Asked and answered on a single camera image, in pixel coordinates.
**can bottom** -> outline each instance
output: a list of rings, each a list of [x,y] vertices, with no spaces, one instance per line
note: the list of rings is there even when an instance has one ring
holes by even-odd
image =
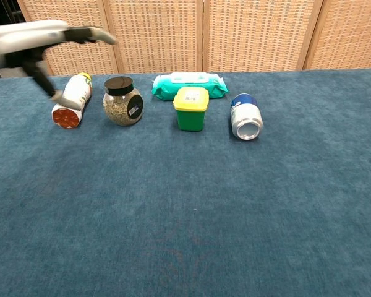
[[[242,121],[237,125],[236,134],[240,139],[252,140],[260,133],[260,127],[253,121]]]

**blue can label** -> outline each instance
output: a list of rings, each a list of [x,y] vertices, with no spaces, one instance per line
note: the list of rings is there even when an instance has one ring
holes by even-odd
[[[245,104],[245,103],[253,104],[258,107],[257,100],[252,95],[239,94],[231,102],[231,108],[237,107],[238,105]]]

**teal package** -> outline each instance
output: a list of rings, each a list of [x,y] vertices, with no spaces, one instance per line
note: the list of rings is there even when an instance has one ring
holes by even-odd
[[[206,72],[173,72],[159,75],[154,80],[151,92],[163,101],[173,101],[182,87],[205,88],[209,92],[210,99],[221,98],[228,93],[222,77]]]

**woven screen panel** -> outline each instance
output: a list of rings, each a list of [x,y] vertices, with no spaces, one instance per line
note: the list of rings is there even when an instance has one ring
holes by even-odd
[[[121,68],[125,73],[196,71],[198,64],[202,69],[202,0],[107,0],[107,3],[109,21],[120,40],[116,48],[120,71]]]
[[[371,67],[371,0],[328,1],[307,69]]]
[[[204,70],[296,69],[314,0],[207,1]]]
[[[58,19],[72,27],[91,25],[108,30],[101,0],[23,0],[30,20]],[[54,75],[118,73],[113,46],[103,42],[63,43],[46,51]]]

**silver can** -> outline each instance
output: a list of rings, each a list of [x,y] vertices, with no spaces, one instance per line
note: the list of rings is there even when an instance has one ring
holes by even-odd
[[[257,100],[249,94],[239,94],[231,103],[232,133],[242,140],[252,140],[260,135],[262,122]]]

